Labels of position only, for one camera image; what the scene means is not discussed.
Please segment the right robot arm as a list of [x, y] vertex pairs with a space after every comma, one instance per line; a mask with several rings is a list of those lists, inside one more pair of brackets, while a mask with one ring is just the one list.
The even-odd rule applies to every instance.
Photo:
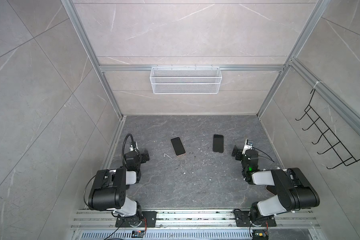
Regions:
[[249, 220], [252, 225], [261, 226], [274, 215], [320, 205], [318, 193], [299, 168], [261, 171], [258, 149], [251, 145], [245, 145], [243, 149], [234, 146], [232, 157], [241, 162], [245, 182], [265, 186], [273, 194], [272, 197], [251, 205]]

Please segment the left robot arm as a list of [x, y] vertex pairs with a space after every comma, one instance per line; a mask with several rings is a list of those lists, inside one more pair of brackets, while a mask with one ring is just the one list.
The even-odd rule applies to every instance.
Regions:
[[149, 152], [130, 151], [123, 154], [124, 166], [113, 170], [99, 170], [92, 178], [94, 181], [89, 196], [84, 202], [90, 210], [110, 212], [118, 221], [131, 227], [147, 224], [139, 202], [127, 197], [130, 185], [139, 183], [141, 164], [150, 160]]

